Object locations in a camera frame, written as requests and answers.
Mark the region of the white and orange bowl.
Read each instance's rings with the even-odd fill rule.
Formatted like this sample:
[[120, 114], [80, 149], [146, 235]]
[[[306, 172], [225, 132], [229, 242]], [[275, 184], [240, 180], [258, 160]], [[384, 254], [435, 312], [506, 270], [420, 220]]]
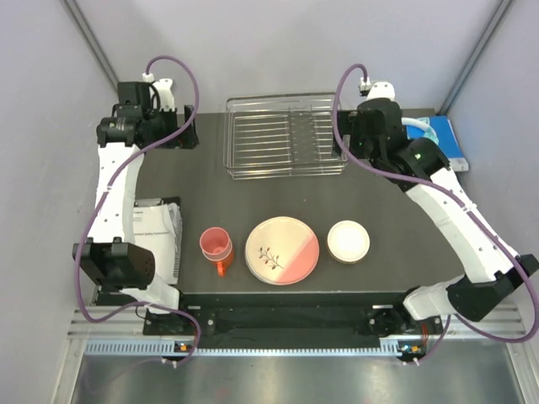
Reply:
[[355, 221], [339, 221], [328, 231], [328, 251], [341, 263], [358, 263], [369, 252], [370, 245], [367, 230]]

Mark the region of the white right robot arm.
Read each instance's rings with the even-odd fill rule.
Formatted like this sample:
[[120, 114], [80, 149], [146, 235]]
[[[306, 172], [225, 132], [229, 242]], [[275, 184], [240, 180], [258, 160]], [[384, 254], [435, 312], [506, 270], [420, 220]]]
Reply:
[[538, 270], [538, 261], [507, 244], [467, 197], [440, 147], [411, 139], [389, 82], [360, 81], [365, 101], [332, 112], [334, 149], [396, 184], [433, 221], [456, 253], [464, 273], [409, 291], [393, 312], [395, 327], [414, 332], [424, 319], [456, 315], [480, 322]]

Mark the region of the cream and pink plate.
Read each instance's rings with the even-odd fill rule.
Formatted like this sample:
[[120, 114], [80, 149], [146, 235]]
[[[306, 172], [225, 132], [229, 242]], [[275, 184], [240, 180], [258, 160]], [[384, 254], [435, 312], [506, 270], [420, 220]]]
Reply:
[[291, 285], [308, 277], [320, 253], [318, 238], [304, 222], [287, 216], [270, 218], [248, 235], [244, 257], [250, 272], [271, 285]]

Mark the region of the metal wire dish rack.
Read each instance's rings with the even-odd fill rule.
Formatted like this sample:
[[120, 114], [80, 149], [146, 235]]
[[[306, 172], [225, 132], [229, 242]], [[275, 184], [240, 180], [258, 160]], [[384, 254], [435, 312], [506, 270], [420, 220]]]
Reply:
[[338, 175], [332, 93], [229, 98], [222, 123], [223, 163], [236, 180]]

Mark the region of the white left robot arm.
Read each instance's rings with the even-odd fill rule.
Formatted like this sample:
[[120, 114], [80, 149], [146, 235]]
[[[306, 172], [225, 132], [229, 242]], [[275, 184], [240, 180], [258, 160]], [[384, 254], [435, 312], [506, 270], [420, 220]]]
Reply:
[[189, 311], [179, 305], [179, 291], [168, 278], [175, 271], [180, 242], [179, 202], [158, 206], [164, 234], [150, 247], [136, 240], [136, 183], [145, 155], [152, 149], [194, 149], [198, 104], [184, 106], [184, 123], [169, 79], [120, 82], [119, 101], [97, 129], [99, 181], [96, 200], [80, 242], [73, 246], [75, 274], [86, 274], [97, 286], [111, 287], [131, 298], [126, 308], [145, 306], [162, 315], [172, 333], [185, 332]]

